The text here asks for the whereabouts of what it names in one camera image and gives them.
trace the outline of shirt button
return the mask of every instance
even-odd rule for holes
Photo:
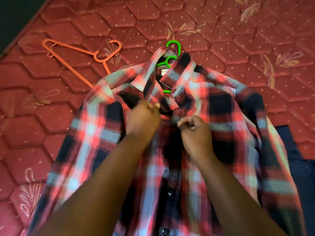
[[[168,235],[168,229],[167,229],[167,228],[163,229],[163,230],[162,230],[162,234],[163,234],[164,236]]]

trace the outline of hanger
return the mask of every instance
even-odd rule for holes
[[[166,47],[169,47],[170,44],[175,43],[178,46],[178,55],[180,55],[180,50],[181,50],[181,45],[177,40],[170,40],[169,42],[167,42]],[[166,67],[170,68],[171,66],[168,64],[168,61],[170,59],[177,59],[177,56],[168,56],[166,58],[166,60],[164,62],[158,63],[156,65],[156,67],[162,66],[162,65],[166,65]],[[163,93],[171,93],[170,90],[163,90]]]
[[[46,45],[47,42],[51,42],[53,43],[53,45],[51,47],[48,47]],[[103,63],[103,66],[106,70],[106,72],[108,74],[110,74],[111,72],[109,71],[109,68],[106,64],[106,62],[112,58],[114,55],[116,55],[120,50],[121,50],[121,43],[117,40],[110,40],[108,41],[109,43],[117,43],[118,44],[118,48],[112,52],[109,56],[107,56],[105,59],[103,60],[100,60],[97,58],[97,55],[99,53],[99,51],[95,51],[95,52],[91,52],[91,51],[86,51],[84,49],[80,49],[80,48],[77,48],[77,47],[74,47],[74,46],[70,46],[70,45],[67,45],[65,43],[62,43],[62,42],[59,42],[59,41],[56,41],[56,40],[53,40],[53,39],[44,39],[43,42],[42,42],[42,46],[49,51],[49,53],[47,54],[48,57],[52,58],[53,56],[56,57],[56,59],[58,59],[61,63],[63,63],[69,70],[71,70],[75,75],[77,75],[77,77],[79,77],[79,79],[81,79],[84,83],[86,83],[89,87],[93,87],[93,84],[91,84],[87,79],[85,79],[81,74],[79,74],[74,68],[72,68],[67,62],[65,62],[59,55],[56,54],[56,52],[53,51],[53,47],[55,45],[61,45],[62,47],[66,47],[66,48],[70,48],[70,49],[73,49],[73,50],[76,50],[76,51],[79,51],[79,52],[82,52],[82,53],[85,53],[85,54],[88,54],[88,55],[93,55],[93,58],[96,62],[98,63]]]

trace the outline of quilted mattress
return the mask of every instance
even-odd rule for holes
[[[0,235],[25,235],[50,166],[90,87],[42,47],[45,38],[105,58],[111,72],[148,61],[178,40],[197,64],[263,96],[272,123],[288,124],[315,159],[315,0],[48,0],[0,62]],[[89,55],[54,51],[90,83]]]

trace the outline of red plaid shirt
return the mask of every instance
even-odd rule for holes
[[[101,79],[85,99],[49,174],[30,230],[44,223],[124,136],[140,99],[160,103],[162,126],[139,162],[114,235],[222,235],[200,171],[183,150],[176,122],[199,115],[214,152],[253,199],[289,235],[304,234],[301,205],[283,143],[262,98],[225,75],[181,55],[159,80],[158,49],[148,63]],[[171,89],[170,95],[163,88]]]

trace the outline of shirt label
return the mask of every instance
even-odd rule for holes
[[[163,70],[161,71],[161,75],[164,76],[167,71],[168,71],[168,69],[163,69]]]

